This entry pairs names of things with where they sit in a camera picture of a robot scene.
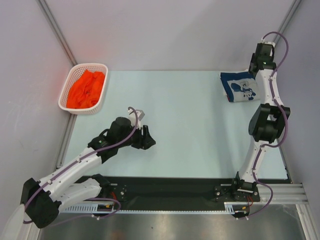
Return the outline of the blue t shirt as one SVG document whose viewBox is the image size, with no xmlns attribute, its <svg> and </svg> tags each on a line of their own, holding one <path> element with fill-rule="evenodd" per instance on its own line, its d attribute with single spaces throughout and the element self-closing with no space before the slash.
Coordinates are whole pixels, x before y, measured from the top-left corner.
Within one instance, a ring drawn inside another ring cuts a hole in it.
<svg viewBox="0 0 320 240">
<path fill-rule="evenodd" d="M 259 87 L 251 73 L 221 72 L 220 80 L 229 102 L 260 100 Z"/>
</svg>

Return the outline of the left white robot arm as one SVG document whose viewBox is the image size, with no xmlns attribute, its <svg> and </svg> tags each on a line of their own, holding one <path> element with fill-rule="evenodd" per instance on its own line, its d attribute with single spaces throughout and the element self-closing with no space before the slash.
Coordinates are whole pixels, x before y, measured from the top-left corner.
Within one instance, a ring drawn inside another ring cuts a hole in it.
<svg viewBox="0 0 320 240">
<path fill-rule="evenodd" d="M 23 224 L 34 223 L 42 229 L 69 206 L 87 199 L 107 199 L 110 187 L 100 174 L 84 183 L 76 181 L 115 156 L 120 148 L 147 150 L 155 144 L 147 125 L 139 126 L 137 120 L 117 117 L 110 128 L 93 138 L 73 161 L 40 180 L 30 178 L 23 184 L 20 200 L 24 206 Z"/>
</svg>

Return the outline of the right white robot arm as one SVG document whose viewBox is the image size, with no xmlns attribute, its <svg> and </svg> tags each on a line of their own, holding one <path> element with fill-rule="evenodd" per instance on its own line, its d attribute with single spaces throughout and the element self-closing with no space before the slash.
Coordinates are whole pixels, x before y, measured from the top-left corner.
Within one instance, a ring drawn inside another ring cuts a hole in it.
<svg viewBox="0 0 320 240">
<path fill-rule="evenodd" d="M 288 134 L 291 114 L 279 95 L 277 64 L 274 62 L 275 43 L 261 41 L 252 54 L 249 72 L 254 76 L 260 92 L 260 105 L 252 116 L 248 133 L 251 136 L 244 164 L 232 180 L 231 196 L 242 201 L 257 193 L 258 172 L 269 148 L 277 148 L 275 140 Z"/>
</svg>

